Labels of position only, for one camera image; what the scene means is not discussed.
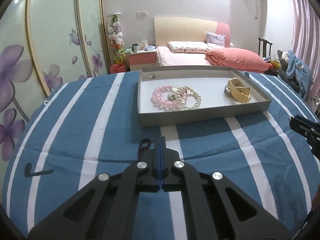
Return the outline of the blue plush blanket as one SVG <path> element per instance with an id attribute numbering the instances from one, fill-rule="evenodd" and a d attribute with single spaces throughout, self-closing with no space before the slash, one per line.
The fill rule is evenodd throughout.
<path id="1" fill-rule="evenodd" d="M 308 65 L 298 58 L 293 51 L 288 51 L 289 61 L 287 67 L 287 77 L 289 79 L 295 78 L 299 85 L 299 95 L 307 101 L 309 98 L 311 86 L 313 85 L 313 78 Z"/>

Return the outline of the blue white striped cloth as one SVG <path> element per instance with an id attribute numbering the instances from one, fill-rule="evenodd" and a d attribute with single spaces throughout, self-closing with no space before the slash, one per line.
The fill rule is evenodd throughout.
<path id="1" fill-rule="evenodd" d="M 319 185 L 319 162 L 289 117 L 315 116 L 287 84 L 251 74 L 271 97 L 264 113 L 141 128 L 138 78 L 129 72 L 67 83 L 28 124 L 5 111 L 1 143 L 9 164 L 2 205 L 24 236 L 95 176 L 123 172 L 137 160 L 142 139 L 160 137 L 198 171 L 224 174 L 292 235 L 302 227 Z"/>

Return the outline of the dark wooden chair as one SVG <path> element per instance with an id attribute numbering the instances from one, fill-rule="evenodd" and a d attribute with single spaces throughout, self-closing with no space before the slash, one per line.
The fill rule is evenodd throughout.
<path id="1" fill-rule="evenodd" d="M 258 38 L 258 41 L 258 55 L 262 57 L 270 56 L 273 43 L 260 37 Z"/>

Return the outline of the folded salmon duvet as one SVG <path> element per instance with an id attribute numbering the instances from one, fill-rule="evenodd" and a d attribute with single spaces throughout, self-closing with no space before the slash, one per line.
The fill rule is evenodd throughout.
<path id="1" fill-rule="evenodd" d="M 255 52 L 241 48 L 213 48 L 205 53 L 213 66 L 232 67 L 237 70 L 263 73 L 268 64 Z"/>

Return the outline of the pink curtain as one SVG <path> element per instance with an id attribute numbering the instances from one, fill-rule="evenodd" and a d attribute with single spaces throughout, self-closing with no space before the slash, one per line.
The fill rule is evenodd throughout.
<path id="1" fill-rule="evenodd" d="M 308 0 L 293 0 L 293 52 L 309 67 L 313 78 L 310 97 L 319 94 L 319 18 Z"/>

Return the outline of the grey cardboard tray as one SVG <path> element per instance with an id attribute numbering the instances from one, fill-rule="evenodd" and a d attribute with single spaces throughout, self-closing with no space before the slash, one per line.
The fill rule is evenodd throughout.
<path id="1" fill-rule="evenodd" d="M 225 92 L 229 79 L 251 89 L 249 103 Z M 268 110 L 271 98 L 246 74 L 230 67 L 168 66 L 139 72 L 137 107 L 142 127 L 171 126 Z"/>

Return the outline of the purple patterned pillow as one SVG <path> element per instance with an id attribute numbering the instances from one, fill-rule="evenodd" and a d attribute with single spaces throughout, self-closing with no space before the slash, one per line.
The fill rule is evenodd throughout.
<path id="1" fill-rule="evenodd" d="M 215 44 L 220 47 L 225 46 L 225 41 L 226 41 L 226 35 L 223 34 L 215 34 L 212 32 L 207 31 L 206 32 L 206 43 L 207 44 Z"/>

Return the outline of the white floral pillow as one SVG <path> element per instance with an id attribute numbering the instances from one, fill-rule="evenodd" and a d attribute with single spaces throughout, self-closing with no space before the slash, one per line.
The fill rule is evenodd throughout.
<path id="1" fill-rule="evenodd" d="M 204 42 L 170 41 L 168 46 L 172 53 L 205 54 L 209 47 Z"/>

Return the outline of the pink bed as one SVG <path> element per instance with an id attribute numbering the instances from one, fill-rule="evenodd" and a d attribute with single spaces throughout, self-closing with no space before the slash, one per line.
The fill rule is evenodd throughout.
<path id="1" fill-rule="evenodd" d="M 211 66 L 205 54 L 173 53 L 168 47 L 156 49 L 156 66 Z"/>

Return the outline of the red waste bin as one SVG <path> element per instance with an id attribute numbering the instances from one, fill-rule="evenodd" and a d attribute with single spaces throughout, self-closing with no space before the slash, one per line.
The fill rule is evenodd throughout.
<path id="1" fill-rule="evenodd" d="M 110 67 L 111 74 L 124 73 L 126 72 L 126 64 L 125 63 L 116 63 Z"/>

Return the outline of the pink beige nightstand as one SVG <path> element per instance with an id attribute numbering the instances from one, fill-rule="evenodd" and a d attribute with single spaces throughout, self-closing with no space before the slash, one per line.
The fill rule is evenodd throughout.
<path id="1" fill-rule="evenodd" d="M 126 61 L 131 72 L 139 71 L 145 67 L 154 67 L 157 62 L 157 50 L 141 50 L 136 53 L 127 53 Z"/>

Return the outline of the stack of plush toys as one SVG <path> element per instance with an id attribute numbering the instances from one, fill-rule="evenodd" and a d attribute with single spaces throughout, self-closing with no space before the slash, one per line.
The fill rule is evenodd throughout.
<path id="1" fill-rule="evenodd" d="M 113 64 L 124 63 L 124 39 L 119 16 L 120 12 L 107 16 L 107 36 L 110 48 L 110 57 Z"/>

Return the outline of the beige pink headboard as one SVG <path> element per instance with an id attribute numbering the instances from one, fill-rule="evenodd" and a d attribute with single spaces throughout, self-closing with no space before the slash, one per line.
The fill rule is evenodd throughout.
<path id="1" fill-rule="evenodd" d="M 166 47 L 170 41 L 205 42 L 207 31 L 225 35 L 225 47 L 230 46 L 229 25 L 221 22 L 189 17 L 155 17 L 154 28 L 157 47 Z"/>

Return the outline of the floral sliding wardrobe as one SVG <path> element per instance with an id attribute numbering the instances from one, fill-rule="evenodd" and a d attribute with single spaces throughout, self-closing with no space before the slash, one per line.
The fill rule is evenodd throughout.
<path id="1" fill-rule="evenodd" d="M 102 0 L 1 0 L 1 162 L 64 83 L 108 73 Z"/>

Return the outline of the wall power socket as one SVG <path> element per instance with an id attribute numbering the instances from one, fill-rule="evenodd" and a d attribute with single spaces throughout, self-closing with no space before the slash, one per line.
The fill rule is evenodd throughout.
<path id="1" fill-rule="evenodd" d="M 136 12 L 136 15 L 137 16 L 147 16 L 148 12 L 147 11 L 139 11 L 139 12 Z"/>

